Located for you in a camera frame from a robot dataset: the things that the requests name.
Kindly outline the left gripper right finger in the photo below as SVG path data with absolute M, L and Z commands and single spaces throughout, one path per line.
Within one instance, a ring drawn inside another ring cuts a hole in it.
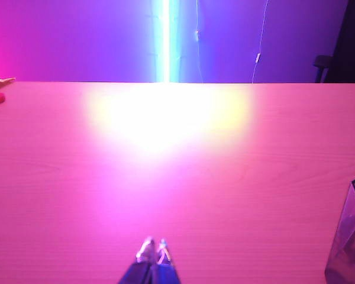
M 181 284 L 165 239 L 160 240 L 156 262 L 151 267 L 151 282 L 155 284 Z

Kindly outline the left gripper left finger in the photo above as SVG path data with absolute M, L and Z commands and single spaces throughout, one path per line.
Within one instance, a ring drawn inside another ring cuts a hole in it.
M 156 264 L 156 244 L 153 237 L 147 237 L 135 255 L 135 261 L 128 267 L 118 283 L 153 283 L 153 268 Z

